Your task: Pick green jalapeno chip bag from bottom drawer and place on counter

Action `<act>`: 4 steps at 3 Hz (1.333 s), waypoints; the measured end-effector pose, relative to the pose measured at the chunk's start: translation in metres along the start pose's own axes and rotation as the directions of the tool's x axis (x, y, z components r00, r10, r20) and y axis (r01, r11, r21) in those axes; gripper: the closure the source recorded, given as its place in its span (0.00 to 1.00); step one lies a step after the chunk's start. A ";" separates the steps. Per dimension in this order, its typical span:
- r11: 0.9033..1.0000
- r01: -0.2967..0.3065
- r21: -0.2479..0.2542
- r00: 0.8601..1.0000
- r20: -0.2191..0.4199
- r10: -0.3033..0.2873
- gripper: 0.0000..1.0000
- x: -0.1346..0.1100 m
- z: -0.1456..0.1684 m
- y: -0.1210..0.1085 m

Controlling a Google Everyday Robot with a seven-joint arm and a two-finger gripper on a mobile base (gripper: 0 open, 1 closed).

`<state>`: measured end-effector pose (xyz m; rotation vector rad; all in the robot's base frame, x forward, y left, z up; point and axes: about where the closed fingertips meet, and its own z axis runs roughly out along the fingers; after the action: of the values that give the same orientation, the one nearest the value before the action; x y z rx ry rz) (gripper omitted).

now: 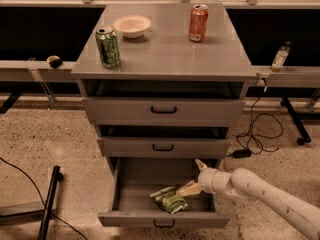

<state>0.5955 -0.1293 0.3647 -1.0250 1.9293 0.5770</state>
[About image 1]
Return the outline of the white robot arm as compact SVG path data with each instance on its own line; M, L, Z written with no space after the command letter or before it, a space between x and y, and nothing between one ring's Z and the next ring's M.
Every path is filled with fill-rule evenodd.
M220 193L233 201L261 201L309 240L320 240L320 209L264 181L252 171L238 168L224 172L195 160L199 175L178 190L182 197L201 192Z

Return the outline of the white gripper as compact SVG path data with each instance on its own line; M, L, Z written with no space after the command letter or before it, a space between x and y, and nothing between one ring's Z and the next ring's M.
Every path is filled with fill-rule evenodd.
M195 160L200 172L198 183L190 181L177 190L182 197L198 195L205 193L222 193L225 190L225 173L213 168L207 168L207 165L199 159Z

